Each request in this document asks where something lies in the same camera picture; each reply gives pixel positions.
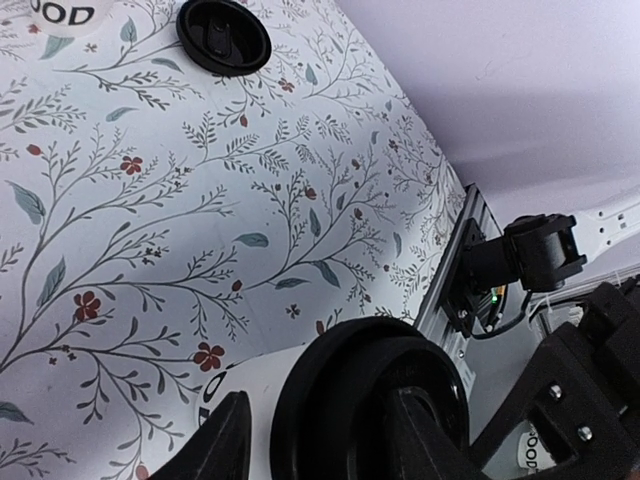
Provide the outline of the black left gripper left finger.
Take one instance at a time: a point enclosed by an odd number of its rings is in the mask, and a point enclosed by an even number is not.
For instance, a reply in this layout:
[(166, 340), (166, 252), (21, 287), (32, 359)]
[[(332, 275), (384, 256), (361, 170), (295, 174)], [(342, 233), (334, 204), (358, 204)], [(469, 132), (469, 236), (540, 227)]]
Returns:
[(244, 391), (230, 392), (153, 480), (247, 480), (252, 413)]

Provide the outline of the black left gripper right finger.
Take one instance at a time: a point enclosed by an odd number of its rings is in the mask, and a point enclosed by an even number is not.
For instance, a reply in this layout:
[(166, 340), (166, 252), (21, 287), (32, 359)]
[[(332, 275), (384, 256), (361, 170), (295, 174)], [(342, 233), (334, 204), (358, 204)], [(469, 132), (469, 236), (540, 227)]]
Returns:
[(388, 479), (484, 479), (408, 389), (392, 390), (385, 402)]

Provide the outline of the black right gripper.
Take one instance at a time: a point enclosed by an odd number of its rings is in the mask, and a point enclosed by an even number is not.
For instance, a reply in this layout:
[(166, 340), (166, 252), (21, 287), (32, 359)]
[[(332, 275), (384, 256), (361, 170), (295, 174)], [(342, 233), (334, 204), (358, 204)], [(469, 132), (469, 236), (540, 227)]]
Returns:
[(469, 453), (484, 467), (524, 421), (556, 465), (539, 479), (623, 479), (639, 457), (639, 285), (604, 282), (543, 340)]

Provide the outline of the black plastic cup lid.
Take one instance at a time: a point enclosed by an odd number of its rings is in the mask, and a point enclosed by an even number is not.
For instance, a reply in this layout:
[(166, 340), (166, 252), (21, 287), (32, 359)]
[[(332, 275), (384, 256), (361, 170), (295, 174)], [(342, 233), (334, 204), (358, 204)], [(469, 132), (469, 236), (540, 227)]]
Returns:
[(367, 317), (332, 327), (294, 363), (271, 424), (272, 477), (388, 478), (397, 442), (385, 431), (387, 400), (397, 390), (468, 450), (468, 401), (450, 357), (402, 321)]

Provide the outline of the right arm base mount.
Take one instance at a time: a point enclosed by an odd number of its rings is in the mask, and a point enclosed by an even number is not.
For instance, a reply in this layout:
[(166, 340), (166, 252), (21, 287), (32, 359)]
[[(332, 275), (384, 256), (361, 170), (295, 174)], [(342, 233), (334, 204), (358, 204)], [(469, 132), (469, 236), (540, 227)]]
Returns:
[(452, 328), (466, 339), (475, 325), (491, 333), (506, 308), (508, 285), (516, 281), (503, 238), (489, 240), (476, 219), (466, 220), (441, 300)]

